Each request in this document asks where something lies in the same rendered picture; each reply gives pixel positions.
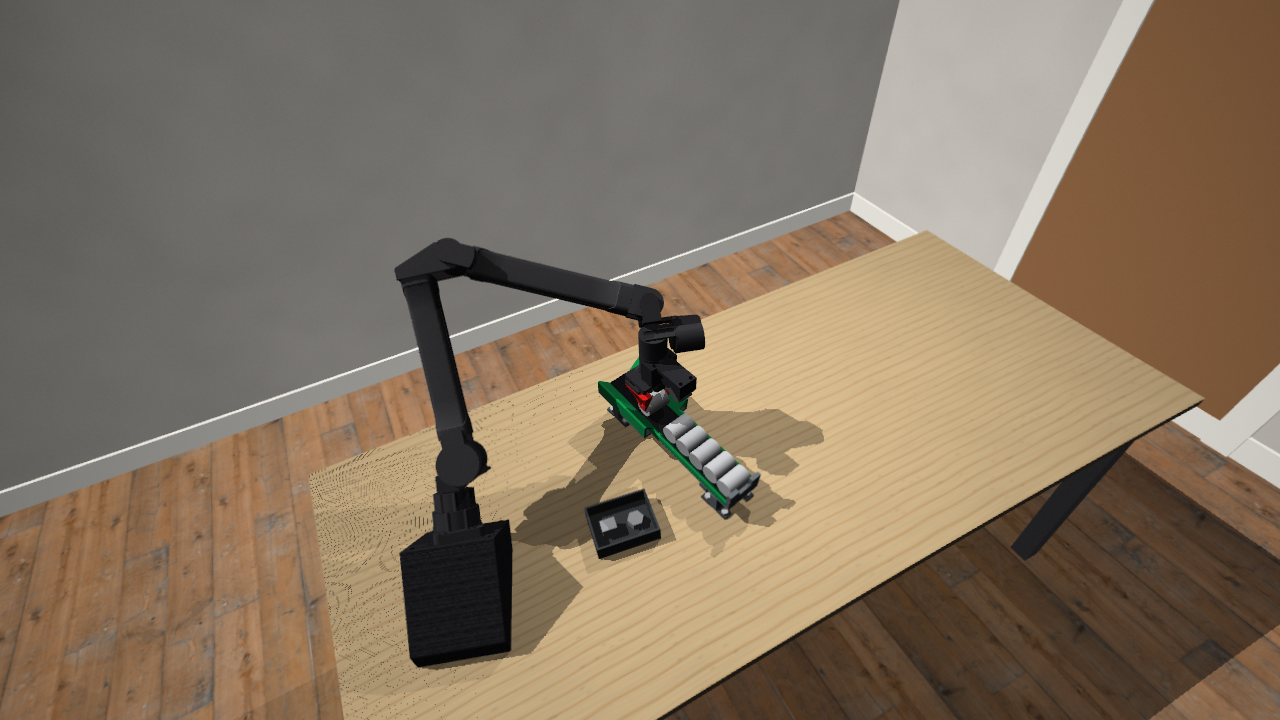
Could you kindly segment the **white cylinder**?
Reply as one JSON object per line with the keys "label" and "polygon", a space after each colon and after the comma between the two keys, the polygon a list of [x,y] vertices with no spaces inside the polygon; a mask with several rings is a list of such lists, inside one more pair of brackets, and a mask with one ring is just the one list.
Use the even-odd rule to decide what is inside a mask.
{"label": "white cylinder", "polygon": [[694,468],[701,470],[708,462],[722,454],[721,445],[716,439],[707,439],[703,445],[689,454],[689,460]]}
{"label": "white cylinder", "polygon": [[703,468],[703,473],[708,480],[717,483],[724,474],[737,466],[733,456],[726,451],[714,457]]}
{"label": "white cylinder", "polygon": [[703,445],[709,437],[701,427],[694,427],[685,436],[676,439],[676,446],[684,456],[689,457],[695,448]]}
{"label": "white cylinder", "polygon": [[685,436],[694,427],[695,423],[692,421],[692,418],[689,416],[689,414],[684,413],[681,416],[675,419],[675,421],[671,421],[667,427],[664,427],[663,432],[666,438],[675,445],[676,439]]}
{"label": "white cylinder", "polygon": [[727,497],[733,489],[740,489],[749,480],[750,473],[742,465],[735,466],[724,477],[717,480],[717,487],[721,493]]}

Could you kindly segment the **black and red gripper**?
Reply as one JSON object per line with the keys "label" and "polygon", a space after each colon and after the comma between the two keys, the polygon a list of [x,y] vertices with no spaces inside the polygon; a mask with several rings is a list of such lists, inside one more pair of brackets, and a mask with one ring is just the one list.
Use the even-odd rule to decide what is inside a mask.
{"label": "black and red gripper", "polygon": [[[668,352],[667,352],[667,355],[668,355]],[[666,355],[666,357],[667,357],[667,355]],[[626,378],[625,379],[625,386],[627,386],[627,388],[632,392],[632,395],[637,400],[637,404],[640,405],[640,407],[643,409],[643,411],[646,411],[646,407],[652,402],[652,395],[649,395],[648,391],[654,389],[655,392],[659,392],[660,389],[666,389],[666,386],[663,383],[660,383],[659,386],[657,386],[654,388],[652,388],[650,386],[648,386],[641,379],[641,361],[643,363],[648,363],[648,364],[657,364],[657,363],[664,361],[666,357],[660,359],[659,361],[646,361],[639,354],[639,365],[635,366],[634,369],[631,369],[630,372],[625,373],[625,378]],[[669,391],[666,389],[666,393],[669,395]]]}

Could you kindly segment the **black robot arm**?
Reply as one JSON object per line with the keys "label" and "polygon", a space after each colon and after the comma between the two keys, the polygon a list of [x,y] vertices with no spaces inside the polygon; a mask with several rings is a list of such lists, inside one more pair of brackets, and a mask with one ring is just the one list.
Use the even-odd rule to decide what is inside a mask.
{"label": "black robot arm", "polygon": [[[467,274],[471,281],[561,299],[637,320],[641,328],[637,332],[640,356],[646,361],[659,361],[668,352],[662,363],[641,361],[641,379],[652,388],[663,383],[675,402],[689,398],[698,382],[692,373],[677,363],[676,354],[705,348],[701,318],[660,316],[664,299],[658,290],[605,281],[457,242],[452,238],[433,242],[394,269],[410,307],[433,404],[436,437],[442,442],[435,465],[436,493],[433,495],[434,544],[485,536],[474,487],[465,484],[492,469],[486,466],[486,450],[474,441],[474,427],[465,404],[436,281]],[[668,340],[669,348],[675,352],[668,348]]]}

